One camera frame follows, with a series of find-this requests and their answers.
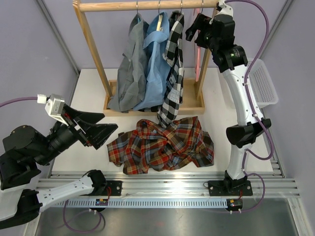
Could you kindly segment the pink hanger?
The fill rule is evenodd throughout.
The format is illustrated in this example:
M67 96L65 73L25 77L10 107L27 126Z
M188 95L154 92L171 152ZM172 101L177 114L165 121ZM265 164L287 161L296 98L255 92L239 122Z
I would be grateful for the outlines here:
M201 8L195 8L193 10L193 16L197 16L199 13L203 12L204 2L202 2ZM194 44L194 71L195 71L195 81L199 81L200 74L200 61L201 61L201 48Z

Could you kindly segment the red plaid shirt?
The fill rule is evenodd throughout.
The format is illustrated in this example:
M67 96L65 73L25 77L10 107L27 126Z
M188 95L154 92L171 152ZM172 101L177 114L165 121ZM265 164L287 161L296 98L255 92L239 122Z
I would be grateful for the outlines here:
M119 134L107 145L108 158L122 166L126 175L174 171L193 163L196 167L214 165L214 142L203 131L199 118L175 120L167 127L148 119L137 122L136 129Z

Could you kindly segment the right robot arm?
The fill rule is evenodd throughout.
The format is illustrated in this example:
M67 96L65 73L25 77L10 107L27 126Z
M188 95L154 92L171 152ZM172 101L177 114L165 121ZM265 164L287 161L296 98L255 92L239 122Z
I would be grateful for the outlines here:
M242 46L234 43L235 22L228 14L210 18L199 13L186 30L186 40L196 35L197 46L212 52L213 61L225 78L236 108L237 124L226 129L231 143L231 155L223 180L208 181L210 196L251 196L252 187L245 173L246 157L271 120L264 118L253 95L246 72L248 59Z

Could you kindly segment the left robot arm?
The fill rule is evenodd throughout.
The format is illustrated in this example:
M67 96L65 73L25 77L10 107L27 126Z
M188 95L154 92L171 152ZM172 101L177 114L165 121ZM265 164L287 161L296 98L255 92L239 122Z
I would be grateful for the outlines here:
M58 107L57 122L48 136L29 125L21 125L3 139L0 157L0 227L26 224L53 205L76 196L100 196L107 181L100 170L88 171L79 180L49 190L26 186L38 176L39 165L46 166L57 156L80 142L99 149L118 129L115 123L100 124L102 113L82 112L64 104Z

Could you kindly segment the wooden hanger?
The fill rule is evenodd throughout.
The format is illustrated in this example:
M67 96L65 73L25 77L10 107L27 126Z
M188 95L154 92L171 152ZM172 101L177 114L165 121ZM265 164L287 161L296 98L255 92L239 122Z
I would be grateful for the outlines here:
M160 2L161 2L161 0L158 1L158 16L157 16L156 31L163 31L162 22L163 22L163 18L164 18L164 12L160 12Z

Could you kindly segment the light blue shirt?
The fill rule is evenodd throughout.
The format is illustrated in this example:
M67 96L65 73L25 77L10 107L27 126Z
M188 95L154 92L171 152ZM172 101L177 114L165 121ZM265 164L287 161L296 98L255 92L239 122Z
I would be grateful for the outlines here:
M133 109L139 111L145 108L161 105L166 92L166 79L170 66L163 59L163 53L169 39L170 29L168 15L165 11L162 22L163 31L156 31L158 16L149 24L143 49L149 56L148 66L145 72L146 91L144 100Z

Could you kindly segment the grey shirt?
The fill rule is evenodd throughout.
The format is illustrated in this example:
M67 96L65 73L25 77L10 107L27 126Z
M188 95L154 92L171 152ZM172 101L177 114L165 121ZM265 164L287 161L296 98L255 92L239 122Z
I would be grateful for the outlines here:
M143 44L148 26L139 13L130 23L124 58L118 68L116 92L107 105L110 110L127 113L144 100L148 59Z

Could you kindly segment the black white checked shirt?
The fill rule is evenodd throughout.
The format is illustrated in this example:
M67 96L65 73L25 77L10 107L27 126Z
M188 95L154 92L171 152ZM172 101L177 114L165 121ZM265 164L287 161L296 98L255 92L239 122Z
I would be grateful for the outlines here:
M163 53L163 59L170 66L170 71L166 79L164 102L157 112L157 118L162 127L167 127L176 119L179 107L183 103L184 93L184 14L180 11L173 11L169 18L169 23L170 34Z

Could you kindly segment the wooden clothes rack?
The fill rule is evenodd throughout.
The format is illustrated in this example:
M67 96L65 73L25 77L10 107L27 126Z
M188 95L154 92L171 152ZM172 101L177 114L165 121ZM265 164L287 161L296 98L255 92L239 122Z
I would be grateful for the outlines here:
M213 15L217 13L216 6L218 0L184 0L183 9L213 8ZM139 1L139 10L158 10L158 0L144 0ZM180 0L166 0L160 2L161 9L177 9L180 8ZM126 116L153 116L152 112L138 112L130 111L128 113L121 113L107 108L111 96L113 96L114 89L117 82L115 80L108 80L101 62L91 28L89 26L86 12L110 12L110 11L133 11L136 10L136 1L121 1L121 2L100 2L100 3L82 3L80 0L72 2L78 22L81 26L83 35L87 42L88 48L91 52L93 61L101 79L102 85L105 89L106 96L104 100L103 112L108 117L126 117ZM205 103L203 98L203 84L207 72L207 67L210 59L210 51L206 50L201 64L201 72L199 74L199 81L195 82L192 78L184 79L184 101L180 106L179 115L202 115L205 112Z

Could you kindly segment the white plastic basket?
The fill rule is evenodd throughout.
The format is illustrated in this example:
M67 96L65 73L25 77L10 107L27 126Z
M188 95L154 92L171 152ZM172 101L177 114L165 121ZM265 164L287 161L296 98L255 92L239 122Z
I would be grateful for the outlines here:
M257 59L250 72L253 94L259 108L278 103L279 98L264 61Z

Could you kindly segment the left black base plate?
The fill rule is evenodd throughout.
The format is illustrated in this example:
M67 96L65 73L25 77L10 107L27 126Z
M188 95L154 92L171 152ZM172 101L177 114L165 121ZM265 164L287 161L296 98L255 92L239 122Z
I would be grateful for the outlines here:
M110 197L121 196L122 184L123 184L123 182L120 180L107 180L106 188L101 193L101 196L108 196L107 191L110 192Z

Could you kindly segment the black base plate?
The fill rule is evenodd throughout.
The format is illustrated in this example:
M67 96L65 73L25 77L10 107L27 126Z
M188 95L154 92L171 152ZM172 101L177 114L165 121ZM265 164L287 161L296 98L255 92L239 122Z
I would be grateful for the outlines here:
M208 190L210 196L252 196L252 185L249 180L236 187L226 187L223 180L210 180Z
M121 196L122 184L123 184L123 182L120 180L107 180L106 188L101 193L101 196L108 196L107 191L110 192L110 197Z

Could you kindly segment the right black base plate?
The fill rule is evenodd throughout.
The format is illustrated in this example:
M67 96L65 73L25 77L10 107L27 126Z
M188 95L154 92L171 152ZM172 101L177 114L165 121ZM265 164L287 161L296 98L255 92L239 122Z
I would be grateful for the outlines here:
M210 180L208 190L210 196L252 196L252 185L249 180L236 187L226 187L223 180Z

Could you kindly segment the aluminium rail frame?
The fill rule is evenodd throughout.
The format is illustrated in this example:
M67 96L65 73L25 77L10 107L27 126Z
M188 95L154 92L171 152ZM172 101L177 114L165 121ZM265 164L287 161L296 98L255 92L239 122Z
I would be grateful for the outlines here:
M229 163L231 148L215 150L215 164L198 168L193 163L175 170L128 176L122 167L108 160L105 147L99 150L86 147L71 147L57 157L49 178L38 181L38 190L48 190L78 180L89 170L101 170L107 180L122 182L121 196L124 198L204 198L209 196L207 182L221 180ZM262 175L263 181L251 177L250 181L255 199L260 198L262 187L266 186L265 197L299 197L293 179L284 178L276 160L260 161L248 158L248 172Z

